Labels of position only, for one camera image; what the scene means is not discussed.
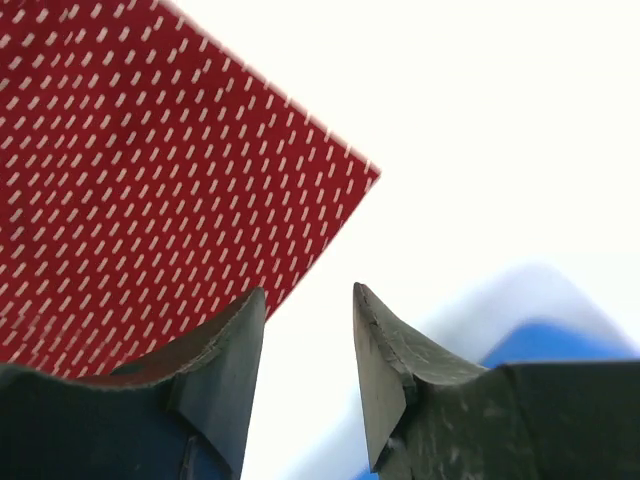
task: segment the blue object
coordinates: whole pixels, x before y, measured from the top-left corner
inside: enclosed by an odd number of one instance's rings
[[[530,320],[513,330],[485,357],[482,364],[494,368],[503,363],[531,361],[614,360],[634,352],[607,345],[580,332],[547,320]],[[362,473],[356,480],[377,480]]]

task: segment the red cloth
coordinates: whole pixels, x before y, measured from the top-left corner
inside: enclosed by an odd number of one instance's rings
[[[0,2],[0,361],[107,372],[261,285],[377,178],[153,0]]]

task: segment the red polka dot fabric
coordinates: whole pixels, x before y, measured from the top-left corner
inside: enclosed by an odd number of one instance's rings
[[[286,298],[378,176],[155,0],[0,0],[0,361],[106,373]]]

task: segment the white surface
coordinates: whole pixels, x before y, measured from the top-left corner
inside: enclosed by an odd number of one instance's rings
[[[267,326],[244,480],[350,408],[355,280],[418,321],[543,258],[640,340],[640,3],[177,3],[383,170]]]

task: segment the white background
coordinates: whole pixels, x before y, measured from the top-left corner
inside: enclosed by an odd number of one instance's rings
[[[177,4],[383,171],[267,325],[244,480],[311,480],[357,391],[356,280],[415,324],[543,258],[640,341],[640,3]]]

